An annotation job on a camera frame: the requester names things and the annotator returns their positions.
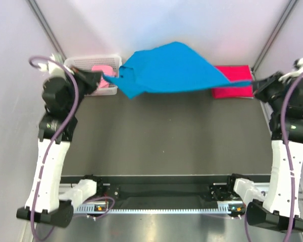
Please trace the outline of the blue t shirt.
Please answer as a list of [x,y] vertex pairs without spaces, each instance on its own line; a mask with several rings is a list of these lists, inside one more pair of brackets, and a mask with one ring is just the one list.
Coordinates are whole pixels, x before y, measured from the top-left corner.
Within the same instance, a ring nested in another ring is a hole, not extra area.
[[182,42],[136,51],[119,67],[118,76],[103,75],[130,99],[143,93],[171,94],[213,88],[248,88],[250,79],[230,81],[220,70]]

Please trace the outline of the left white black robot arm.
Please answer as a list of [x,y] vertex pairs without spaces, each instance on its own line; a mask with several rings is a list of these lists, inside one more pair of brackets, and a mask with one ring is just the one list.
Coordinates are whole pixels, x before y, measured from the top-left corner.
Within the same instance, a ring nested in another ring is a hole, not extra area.
[[96,90],[102,74],[72,68],[71,77],[65,67],[53,65],[44,82],[42,98],[45,114],[39,123],[38,159],[30,195],[17,210],[17,218],[55,227],[67,227],[74,211],[87,199],[99,200],[104,195],[100,179],[84,176],[63,194],[59,186],[64,160],[77,125],[75,113],[85,95]]

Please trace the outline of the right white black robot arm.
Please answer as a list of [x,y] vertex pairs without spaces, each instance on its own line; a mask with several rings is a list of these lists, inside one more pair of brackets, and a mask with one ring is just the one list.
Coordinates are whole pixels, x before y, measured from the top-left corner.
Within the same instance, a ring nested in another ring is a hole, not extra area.
[[232,215],[244,213],[251,226],[286,234],[303,232],[297,198],[303,162],[303,72],[276,72],[254,86],[254,96],[272,109],[268,192],[261,192],[250,177],[232,174],[225,186],[210,186],[212,198],[242,200],[244,206],[232,208]]

